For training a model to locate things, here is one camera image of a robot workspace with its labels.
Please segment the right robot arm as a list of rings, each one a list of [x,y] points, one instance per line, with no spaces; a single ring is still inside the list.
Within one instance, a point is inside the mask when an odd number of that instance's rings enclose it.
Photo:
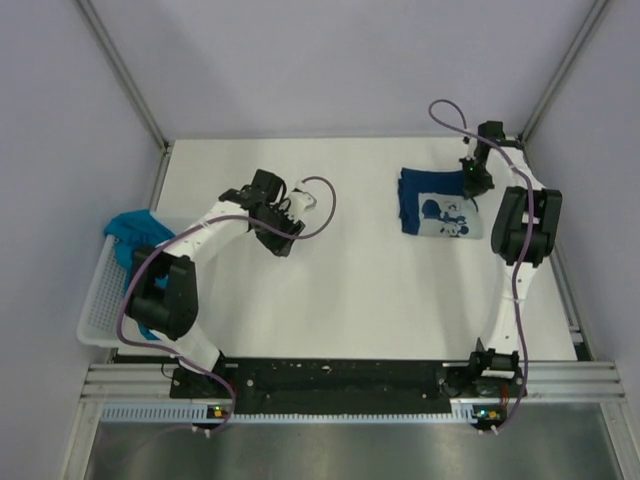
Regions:
[[[506,136],[502,122],[480,124],[469,145],[469,154],[460,160],[467,199],[495,187],[487,167],[492,152],[506,161],[510,183],[490,236],[491,250],[500,265],[496,300],[470,355],[463,388],[479,396],[511,395],[524,387],[528,362],[523,304],[537,270],[554,249],[563,197],[536,180],[524,160],[507,156],[521,146]]]

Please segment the dark blue t shirt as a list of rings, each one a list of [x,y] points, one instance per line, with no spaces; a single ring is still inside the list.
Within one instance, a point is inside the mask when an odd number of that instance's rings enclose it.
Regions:
[[[463,172],[402,168],[397,182],[401,231],[408,235],[480,240],[477,203],[463,191]]]

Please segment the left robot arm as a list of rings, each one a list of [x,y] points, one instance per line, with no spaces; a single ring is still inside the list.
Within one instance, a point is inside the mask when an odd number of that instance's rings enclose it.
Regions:
[[[138,279],[125,315],[150,330],[182,364],[191,365],[192,384],[203,395],[220,394],[227,382],[225,370],[216,366],[222,352],[204,333],[205,269],[250,232],[274,256],[288,256],[305,229],[303,216],[316,204],[301,186],[287,192],[282,178],[259,169],[250,184],[226,190],[181,234],[135,251],[133,275]]]

